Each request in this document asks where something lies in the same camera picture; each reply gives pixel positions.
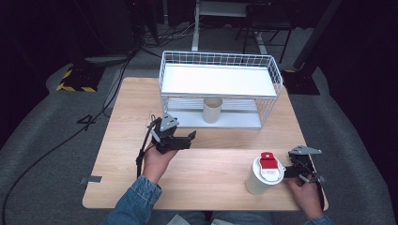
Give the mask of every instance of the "basket shelf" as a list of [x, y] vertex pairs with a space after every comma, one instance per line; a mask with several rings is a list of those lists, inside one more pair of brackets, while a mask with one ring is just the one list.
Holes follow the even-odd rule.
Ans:
[[[282, 90], [269, 55], [164, 52], [161, 104], [184, 128], [261, 128]], [[222, 98], [220, 119], [202, 118], [205, 97]]]

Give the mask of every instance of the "denim jacket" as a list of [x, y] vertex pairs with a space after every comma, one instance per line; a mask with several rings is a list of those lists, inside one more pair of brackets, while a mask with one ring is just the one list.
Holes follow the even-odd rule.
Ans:
[[[141, 175], [120, 198], [115, 209], [102, 221], [102, 224], [146, 224], [153, 205], [160, 196], [161, 187], [152, 184]], [[330, 224], [333, 222], [328, 217], [317, 217], [305, 223], [305, 225]]]

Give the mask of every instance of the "wooden table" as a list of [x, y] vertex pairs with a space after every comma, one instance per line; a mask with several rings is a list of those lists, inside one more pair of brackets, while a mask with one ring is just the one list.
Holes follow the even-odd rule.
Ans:
[[[159, 80], [126, 78], [92, 172], [102, 176], [102, 181], [88, 184], [85, 207], [114, 208], [135, 181], [135, 159], [151, 114], [162, 116]], [[156, 209], [299, 210], [285, 182], [260, 196], [250, 194], [244, 184], [253, 160], [262, 152], [272, 152], [289, 166], [287, 152], [298, 144], [305, 145], [285, 90], [262, 129], [196, 130], [191, 149], [179, 151], [162, 177], [163, 193]], [[178, 128], [175, 136], [184, 137], [192, 131]]]

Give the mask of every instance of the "cardboard cup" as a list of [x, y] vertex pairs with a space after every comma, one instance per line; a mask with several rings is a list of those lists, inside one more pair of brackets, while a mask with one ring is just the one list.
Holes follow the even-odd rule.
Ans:
[[222, 98], [205, 97], [203, 107], [203, 119], [209, 124], [216, 123], [222, 112]]
[[283, 180], [285, 167], [277, 160], [278, 168], [263, 169], [260, 163], [261, 157], [257, 157], [249, 171], [245, 181], [246, 189], [252, 195], [260, 195], [266, 192], [268, 188], [272, 188]]

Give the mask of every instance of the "person's right hand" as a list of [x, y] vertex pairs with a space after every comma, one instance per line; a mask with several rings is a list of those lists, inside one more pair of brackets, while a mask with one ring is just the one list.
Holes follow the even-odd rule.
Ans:
[[143, 175], [153, 184], [157, 185], [166, 172], [170, 160], [178, 151], [168, 151], [164, 155], [160, 153], [152, 143], [146, 148], [144, 156]]
[[293, 192], [296, 203], [304, 211], [307, 219], [323, 216], [316, 183], [301, 185], [299, 178], [289, 178], [286, 179], [286, 182]]

